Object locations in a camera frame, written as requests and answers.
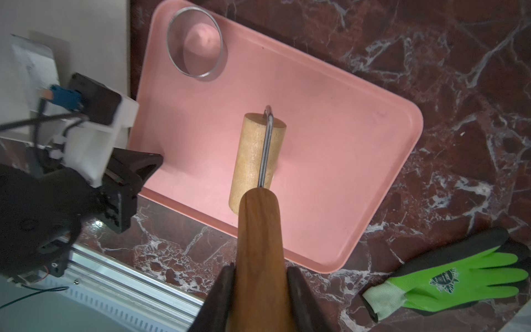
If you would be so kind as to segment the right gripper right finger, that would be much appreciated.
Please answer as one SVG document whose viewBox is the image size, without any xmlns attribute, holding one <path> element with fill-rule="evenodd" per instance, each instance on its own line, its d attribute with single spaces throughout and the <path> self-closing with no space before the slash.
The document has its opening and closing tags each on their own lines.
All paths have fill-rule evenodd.
<svg viewBox="0 0 531 332">
<path fill-rule="evenodd" d="M 300 269 L 287 268 L 288 291 L 297 331 L 332 331 Z"/>
</svg>

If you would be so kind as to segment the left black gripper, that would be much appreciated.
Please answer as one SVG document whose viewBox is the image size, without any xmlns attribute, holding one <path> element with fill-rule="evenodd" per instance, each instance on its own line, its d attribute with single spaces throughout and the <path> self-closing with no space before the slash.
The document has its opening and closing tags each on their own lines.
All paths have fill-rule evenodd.
<svg viewBox="0 0 531 332">
<path fill-rule="evenodd" d="M 36 178 L 2 165 L 1 274 L 13 277 L 55 261 L 92 218 L 125 231 L 137 194 L 163 161 L 160 154 L 114 148 L 99 188 L 68 167 Z"/>
</svg>

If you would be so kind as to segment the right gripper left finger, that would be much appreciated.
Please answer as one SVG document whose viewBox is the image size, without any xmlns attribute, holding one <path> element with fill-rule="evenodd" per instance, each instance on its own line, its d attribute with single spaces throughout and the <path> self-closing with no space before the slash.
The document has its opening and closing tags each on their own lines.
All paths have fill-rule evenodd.
<svg viewBox="0 0 531 332">
<path fill-rule="evenodd" d="M 234 263 L 224 266 L 188 332 L 224 332 L 232 306 L 235 285 Z"/>
</svg>

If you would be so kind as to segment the wooden dough roller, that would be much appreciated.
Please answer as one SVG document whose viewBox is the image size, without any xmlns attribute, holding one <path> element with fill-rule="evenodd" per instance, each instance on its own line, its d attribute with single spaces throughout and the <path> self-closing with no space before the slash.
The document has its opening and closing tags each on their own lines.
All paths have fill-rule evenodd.
<svg viewBox="0 0 531 332">
<path fill-rule="evenodd" d="M 266 123 L 257 187 L 241 198 L 235 281 L 228 331 L 294 331 L 283 255 L 279 202 L 265 188 L 274 116 Z"/>
</svg>

